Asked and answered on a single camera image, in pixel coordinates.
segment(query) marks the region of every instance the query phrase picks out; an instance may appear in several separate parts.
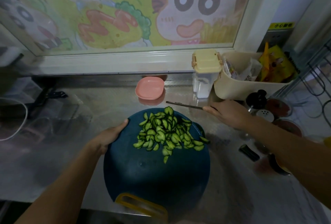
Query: black lid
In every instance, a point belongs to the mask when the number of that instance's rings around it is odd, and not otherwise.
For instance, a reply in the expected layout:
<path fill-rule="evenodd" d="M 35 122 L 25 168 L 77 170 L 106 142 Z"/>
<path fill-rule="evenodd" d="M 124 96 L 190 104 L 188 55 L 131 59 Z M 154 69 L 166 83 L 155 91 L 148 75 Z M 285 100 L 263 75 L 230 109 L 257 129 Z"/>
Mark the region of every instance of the black lid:
<path fill-rule="evenodd" d="M 263 109 L 267 104 L 265 90 L 258 90 L 256 93 L 251 93 L 246 98 L 246 104 L 253 109 Z"/>

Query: beige storage basket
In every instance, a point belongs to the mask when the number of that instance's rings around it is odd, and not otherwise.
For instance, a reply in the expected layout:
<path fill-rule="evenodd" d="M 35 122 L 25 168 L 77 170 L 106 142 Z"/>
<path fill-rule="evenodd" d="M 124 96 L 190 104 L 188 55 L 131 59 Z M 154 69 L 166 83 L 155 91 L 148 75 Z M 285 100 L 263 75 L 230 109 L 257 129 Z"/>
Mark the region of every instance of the beige storage basket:
<path fill-rule="evenodd" d="M 228 52 L 222 56 L 233 65 L 238 73 L 242 72 L 249 64 L 251 58 L 259 59 L 261 53 L 241 53 Z M 254 81 L 239 81 L 230 78 L 222 68 L 218 79 L 214 82 L 216 95 L 221 99 L 230 100 L 245 100 L 246 97 L 253 92 L 263 89 L 267 92 L 267 96 L 271 96 L 279 89 L 290 84 L 289 83 L 268 83 L 268 82 L 254 82 Z"/>

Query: hand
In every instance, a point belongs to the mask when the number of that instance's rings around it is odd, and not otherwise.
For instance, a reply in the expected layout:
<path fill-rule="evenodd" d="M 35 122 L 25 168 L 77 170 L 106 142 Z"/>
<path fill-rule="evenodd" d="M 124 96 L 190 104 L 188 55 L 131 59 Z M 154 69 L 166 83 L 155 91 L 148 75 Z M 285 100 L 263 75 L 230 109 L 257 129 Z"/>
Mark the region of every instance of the hand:
<path fill-rule="evenodd" d="M 92 146 L 97 148 L 98 151 L 101 151 L 101 154 L 105 154 L 108 149 L 108 145 L 117 139 L 119 133 L 127 126 L 128 122 L 129 120 L 126 119 L 121 125 L 103 130 L 96 137 L 94 137 L 90 143 Z"/>
<path fill-rule="evenodd" d="M 246 123 L 252 120 L 252 115 L 246 108 L 233 100 L 212 103 L 212 107 L 204 106 L 203 110 L 217 117 L 222 123 L 243 130 Z"/>

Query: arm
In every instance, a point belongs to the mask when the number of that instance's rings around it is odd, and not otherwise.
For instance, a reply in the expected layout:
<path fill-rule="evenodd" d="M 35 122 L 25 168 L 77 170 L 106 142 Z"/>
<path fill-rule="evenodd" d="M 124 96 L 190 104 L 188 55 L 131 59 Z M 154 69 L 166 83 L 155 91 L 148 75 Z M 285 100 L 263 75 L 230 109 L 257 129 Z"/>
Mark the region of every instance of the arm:
<path fill-rule="evenodd" d="M 70 166 L 15 224 L 76 223 L 86 188 L 100 156 L 106 153 L 108 145 L 116 140 L 127 123 L 126 119 L 121 125 L 108 128 L 90 140 Z"/>
<path fill-rule="evenodd" d="M 243 130 L 271 150 L 311 194 L 331 209 L 331 150 L 300 138 L 263 118 L 252 116 L 235 101 L 212 103 L 204 110 L 224 124 Z"/>

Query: white cable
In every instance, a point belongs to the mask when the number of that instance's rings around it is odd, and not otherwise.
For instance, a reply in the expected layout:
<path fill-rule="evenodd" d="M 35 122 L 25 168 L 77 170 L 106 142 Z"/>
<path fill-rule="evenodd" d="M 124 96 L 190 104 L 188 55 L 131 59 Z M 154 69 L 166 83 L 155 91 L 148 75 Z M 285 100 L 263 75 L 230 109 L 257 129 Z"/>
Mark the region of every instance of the white cable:
<path fill-rule="evenodd" d="M 11 100 L 11 101 L 15 101 L 15 102 L 17 102 L 17 103 L 20 103 L 21 105 L 23 105 L 24 106 L 24 108 L 25 108 L 25 118 L 24 118 L 24 120 L 23 120 L 23 123 L 22 123 L 22 125 L 19 127 L 19 129 L 17 129 L 17 131 L 13 134 L 13 135 L 11 135 L 11 136 L 9 136 L 8 138 L 5 138 L 5 139 L 1 139 L 0 141 L 3 141 L 3 140 L 8 140 L 8 139 L 10 139 L 10 138 L 13 138 L 21 129 L 22 129 L 22 127 L 25 125 L 25 123 L 26 123 L 26 121 L 27 121 L 27 115 L 28 115 L 28 110 L 27 110 L 27 106 L 26 105 L 24 105 L 21 101 L 18 101 L 18 100 L 16 100 L 16 99 L 10 99 L 10 98 L 4 98 L 4 97 L 0 97 L 0 99 L 2 99 L 2 100 Z"/>

